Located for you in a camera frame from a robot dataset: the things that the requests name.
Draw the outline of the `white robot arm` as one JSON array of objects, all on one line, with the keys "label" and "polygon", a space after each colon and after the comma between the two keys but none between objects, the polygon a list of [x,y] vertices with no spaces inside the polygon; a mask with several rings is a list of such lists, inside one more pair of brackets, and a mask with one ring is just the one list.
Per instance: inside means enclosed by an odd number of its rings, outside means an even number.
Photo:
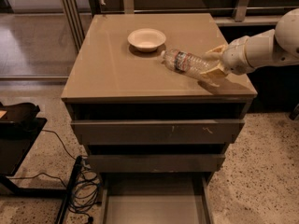
[{"label": "white robot arm", "polygon": [[241,76],[265,66],[299,64],[299,8],[283,15],[274,29],[242,36],[207,52],[204,59],[218,61],[216,67],[200,74],[210,84],[229,74]]}]

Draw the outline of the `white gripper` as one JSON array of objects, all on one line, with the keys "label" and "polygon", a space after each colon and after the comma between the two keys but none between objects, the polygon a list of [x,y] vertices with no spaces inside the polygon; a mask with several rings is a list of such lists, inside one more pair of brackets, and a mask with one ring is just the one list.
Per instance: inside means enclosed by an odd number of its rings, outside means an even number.
[{"label": "white gripper", "polygon": [[220,60],[215,67],[200,74],[201,79],[212,87],[219,87],[219,82],[228,76],[228,73],[244,75],[254,71],[246,56],[247,35],[232,41],[228,46],[220,45],[207,51],[203,58],[208,61]]}]

